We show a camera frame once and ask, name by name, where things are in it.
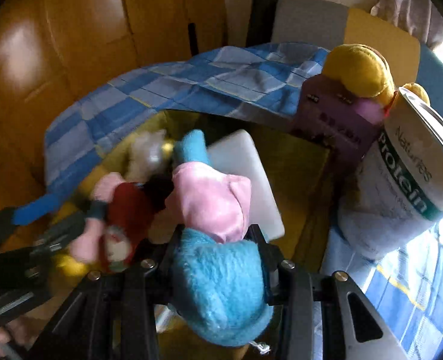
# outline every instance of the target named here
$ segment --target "light gray cushion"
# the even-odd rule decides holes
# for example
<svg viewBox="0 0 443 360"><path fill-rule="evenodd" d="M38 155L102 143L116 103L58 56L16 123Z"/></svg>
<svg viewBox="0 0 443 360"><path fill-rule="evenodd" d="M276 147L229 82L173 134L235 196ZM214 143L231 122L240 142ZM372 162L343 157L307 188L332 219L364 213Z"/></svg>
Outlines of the light gray cushion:
<svg viewBox="0 0 443 360"><path fill-rule="evenodd" d="M343 44L348 7L325 0L278 0L271 42L306 42L332 50Z"/></svg>

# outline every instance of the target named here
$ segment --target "brown wooden cabinet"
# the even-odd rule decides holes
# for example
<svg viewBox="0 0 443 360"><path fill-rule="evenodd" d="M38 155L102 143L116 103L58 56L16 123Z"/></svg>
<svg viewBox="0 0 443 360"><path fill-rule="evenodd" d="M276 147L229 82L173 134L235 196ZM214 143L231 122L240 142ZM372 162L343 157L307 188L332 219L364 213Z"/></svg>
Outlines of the brown wooden cabinet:
<svg viewBox="0 0 443 360"><path fill-rule="evenodd" d="M69 105L136 67L226 38L223 0L5 0L0 7L0 209L44 193L45 129Z"/></svg>

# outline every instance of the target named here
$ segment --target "blue fabric strip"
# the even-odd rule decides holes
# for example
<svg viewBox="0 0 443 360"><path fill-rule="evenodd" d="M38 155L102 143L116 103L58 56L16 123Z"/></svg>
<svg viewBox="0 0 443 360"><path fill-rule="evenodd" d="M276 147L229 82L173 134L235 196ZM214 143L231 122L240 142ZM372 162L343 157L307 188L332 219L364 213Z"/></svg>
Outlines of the blue fabric strip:
<svg viewBox="0 0 443 360"><path fill-rule="evenodd" d="M26 226L43 215L56 211L61 207L62 202L56 195L51 193L42 196L41 198L17 208L13 213L12 223L17 226Z"/></svg>

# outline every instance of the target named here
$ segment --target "doll face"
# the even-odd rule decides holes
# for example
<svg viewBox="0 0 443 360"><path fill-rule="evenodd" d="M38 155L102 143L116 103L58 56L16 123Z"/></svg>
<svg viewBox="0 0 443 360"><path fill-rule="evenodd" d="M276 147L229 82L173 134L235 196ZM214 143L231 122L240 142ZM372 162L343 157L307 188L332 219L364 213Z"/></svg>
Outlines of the doll face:
<svg viewBox="0 0 443 360"><path fill-rule="evenodd" d="M131 243L123 230L110 226L105 234L106 255L110 263L122 262L131 253Z"/></svg>

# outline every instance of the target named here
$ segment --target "container lid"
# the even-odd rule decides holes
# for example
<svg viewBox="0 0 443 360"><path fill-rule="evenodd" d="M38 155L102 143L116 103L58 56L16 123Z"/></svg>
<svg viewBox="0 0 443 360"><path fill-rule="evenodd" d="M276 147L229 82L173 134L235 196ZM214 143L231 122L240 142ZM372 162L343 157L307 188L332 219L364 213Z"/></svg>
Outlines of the container lid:
<svg viewBox="0 0 443 360"><path fill-rule="evenodd" d="M436 137L443 145L443 118L438 114L438 112L415 95L415 93L403 87L398 88L398 90L426 123L432 135L434 135L434 137Z"/></svg>

